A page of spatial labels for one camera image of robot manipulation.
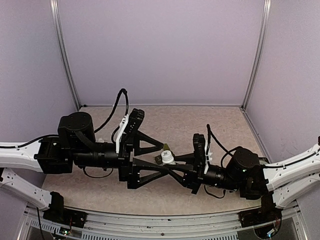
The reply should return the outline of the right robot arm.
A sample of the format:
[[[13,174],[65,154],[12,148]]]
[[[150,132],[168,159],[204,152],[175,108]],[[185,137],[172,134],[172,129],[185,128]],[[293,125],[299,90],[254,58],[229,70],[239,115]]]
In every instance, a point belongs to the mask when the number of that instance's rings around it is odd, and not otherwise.
[[[211,164],[210,140],[194,136],[194,152],[175,156],[166,164],[183,173],[181,183],[194,194],[200,185],[239,192],[241,198],[261,200],[256,218],[266,222],[276,210],[284,209],[320,181],[320,145],[316,143],[296,156],[263,164],[261,157],[238,146],[226,151],[230,160],[225,167]]]

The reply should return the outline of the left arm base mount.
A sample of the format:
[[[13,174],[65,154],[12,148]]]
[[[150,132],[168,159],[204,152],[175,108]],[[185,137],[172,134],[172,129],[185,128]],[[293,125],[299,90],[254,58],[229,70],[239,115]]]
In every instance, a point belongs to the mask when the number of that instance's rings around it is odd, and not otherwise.
[[[69,208],[53,209],[50,208],[43,212],[45,220],[69,227],[84,228],[88,214],[84,211]]]

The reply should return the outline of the green weekly pill organizer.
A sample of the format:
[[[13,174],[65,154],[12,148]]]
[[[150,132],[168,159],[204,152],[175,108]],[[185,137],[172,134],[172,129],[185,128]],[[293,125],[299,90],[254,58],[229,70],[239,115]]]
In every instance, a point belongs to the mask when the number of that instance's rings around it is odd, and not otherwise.
[[[155,161],[155,163],[156,163],[157,165],[162,165],[162,164],[163,164],[163,161],[162,161],[162,152],[167,151],[167,150],[169,150],[169,149],[170,149],[170,148],[169,148],[168,144],[165,143],[165,144],[163,145],[163,148],[162,148],[162,150],[161,150],[161,153],[154,157],[154,161]]]

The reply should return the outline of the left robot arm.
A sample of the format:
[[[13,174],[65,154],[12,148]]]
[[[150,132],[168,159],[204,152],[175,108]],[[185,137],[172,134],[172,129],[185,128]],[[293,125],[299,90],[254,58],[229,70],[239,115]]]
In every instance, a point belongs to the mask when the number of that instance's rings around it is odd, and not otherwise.
[[[114,143],[97,142],[93,120],[86,112],[75,112],[60,119],[57,134],[38,137],[26,143],[0,146],[0,185],[23,197],[40,210],[49,211],[63,223],[70,218],[64,199],[57,192],[50,192],[23,179],[15,169],[27,169],[46,175],[70,174],[73,167],[103,170],[116,169],[121,182],[137,189],[164,177],[170,169],[138,156],[160,151],[163,144],[139,128],[145,113],[133,109],[123,117]]]

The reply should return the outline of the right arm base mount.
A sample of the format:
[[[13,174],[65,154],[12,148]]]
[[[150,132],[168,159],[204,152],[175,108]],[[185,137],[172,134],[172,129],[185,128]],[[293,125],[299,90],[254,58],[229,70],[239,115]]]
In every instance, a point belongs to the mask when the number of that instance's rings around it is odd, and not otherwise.
[[[242,228],[252,227],[275,221],[282,217],[282,210],[275,207],[259,207],[238,213]]]

